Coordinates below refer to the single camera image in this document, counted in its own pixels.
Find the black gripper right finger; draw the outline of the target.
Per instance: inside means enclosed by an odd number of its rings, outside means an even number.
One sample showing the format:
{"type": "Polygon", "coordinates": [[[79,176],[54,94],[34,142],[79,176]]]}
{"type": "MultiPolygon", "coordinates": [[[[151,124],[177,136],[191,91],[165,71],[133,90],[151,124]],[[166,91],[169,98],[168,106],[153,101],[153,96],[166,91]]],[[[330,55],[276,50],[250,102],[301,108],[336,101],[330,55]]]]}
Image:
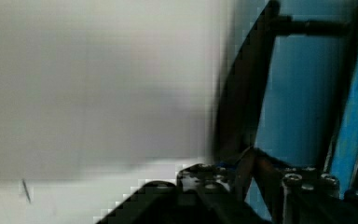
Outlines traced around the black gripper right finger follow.
{"type": "Polygon", "coordinates": [[[339,197],[337,177],[255,151],[255,182],[273,224],[358,224],[358,189],[339,197]]]}

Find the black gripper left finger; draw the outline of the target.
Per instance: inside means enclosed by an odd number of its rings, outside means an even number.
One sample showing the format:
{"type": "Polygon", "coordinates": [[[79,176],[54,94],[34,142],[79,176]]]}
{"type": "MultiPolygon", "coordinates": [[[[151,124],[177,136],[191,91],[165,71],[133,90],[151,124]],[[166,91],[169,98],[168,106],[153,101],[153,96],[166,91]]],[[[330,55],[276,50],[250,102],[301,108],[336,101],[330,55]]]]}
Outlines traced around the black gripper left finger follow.
{"type": "Polygon", "coordinates": [[[256,224],[256,213],[245,202],[255,158],[255,148],[248,147],[229,162],[199,163],[178,174],[179,191],[194,196],[189,207],[200,224],[256,224]]]}

